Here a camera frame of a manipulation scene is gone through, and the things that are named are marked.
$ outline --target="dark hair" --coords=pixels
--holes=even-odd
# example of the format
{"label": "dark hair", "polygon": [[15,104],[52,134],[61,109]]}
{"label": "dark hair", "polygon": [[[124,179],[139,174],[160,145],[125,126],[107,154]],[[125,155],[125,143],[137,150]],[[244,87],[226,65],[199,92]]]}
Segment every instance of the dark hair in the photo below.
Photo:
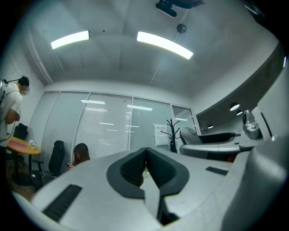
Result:
{"label": "dark hair", "polygon": [[29,79],[26,76],[22,76],[20,79],[18,79],[18,83],[22,86],[29,87]]}
{"label": "dark hair", "polygon": [[73,165],[76,166],[84,161],[90,160],[89,158],[89,148],[84,143],[79,143],[75,146],[74,150],[74,162]]}

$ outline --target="woman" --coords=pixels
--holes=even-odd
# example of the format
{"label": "woman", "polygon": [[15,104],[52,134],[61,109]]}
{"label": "woman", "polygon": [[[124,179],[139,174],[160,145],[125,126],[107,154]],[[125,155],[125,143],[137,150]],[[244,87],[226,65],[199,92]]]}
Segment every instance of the woman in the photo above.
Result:
{"label": "woman", "polygon": [[84,143],[79,143],[78,145],[76,145],[74,150],[73,150],[73,153],[74,153],[74,162],[73,162],[73,164],[67,165],[67,168],[69,170],[73,169],[74,166],[76,166],[76,165],[78,165],[84,161],[90,160],[89,148]]}

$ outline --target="wooden table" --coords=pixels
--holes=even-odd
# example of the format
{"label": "wooden table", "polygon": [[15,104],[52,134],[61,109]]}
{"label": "wooden table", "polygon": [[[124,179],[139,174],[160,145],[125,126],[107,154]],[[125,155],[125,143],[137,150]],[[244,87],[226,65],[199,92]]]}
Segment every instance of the wooden table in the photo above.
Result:
{"label": "wooden table", "polygon": [[35,146],[35,149],[31,149],[28,142],[21,140],[16,137],[10,137],[7,140],[7,148],[12,151],[14,155],[14,167],[15,173],[12,174],[12,180],[21,186],[28,186],[30,185],[30,177],[29,175],[19,172],[18,170],[18,161],[17,155],[18,153],[27,154],[29,155],[29,172],[31,171],[31,158],[32,155],[39,155],[41,153],[41,149]]}

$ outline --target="coat rack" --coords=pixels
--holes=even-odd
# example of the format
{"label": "coat rack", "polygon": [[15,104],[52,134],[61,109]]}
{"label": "coat rack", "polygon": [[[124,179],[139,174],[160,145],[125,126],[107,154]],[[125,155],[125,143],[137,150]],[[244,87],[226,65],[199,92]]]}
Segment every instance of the coat rack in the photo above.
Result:
{"label": "coat rack", "polygon": [[165,134],[168,134],[168,135],[170,136],[169,138],[170,138],[170,140],[171,140],[171,142],[170,142],[171,152],[177,153],[176,140],[175,140],[175,139],[179,139],[179,137],[176,138],[176,133],[178,132],[179,128],[175,131],[175,125],[176,125],[179,121],[178,121],[177,123],[175,123],[174,125],[172,124],[172,119],[171,119],[171,122],[168,121],[168,120],[167,120],[167,122],[168,122],[167,125],[169,125],[169,126],[171,127],[172,135],[169,134],[169,133],[163,132],[163,131],[161,131],[161,132],[162,132],[162,133],[165,133]]}

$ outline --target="man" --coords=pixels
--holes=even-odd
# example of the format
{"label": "man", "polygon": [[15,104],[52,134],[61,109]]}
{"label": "man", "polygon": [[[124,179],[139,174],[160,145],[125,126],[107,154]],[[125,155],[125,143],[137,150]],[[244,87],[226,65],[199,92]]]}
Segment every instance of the man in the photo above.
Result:
{"label": "man", "polygon": [[25,76],[18,79],[16,84],[8,83],[5,88],[4,98],[0,105],[0,155],[1,160],[6,160],[7,125],[20,120],[20,106],[22,95],[29,87],[29,79]]}

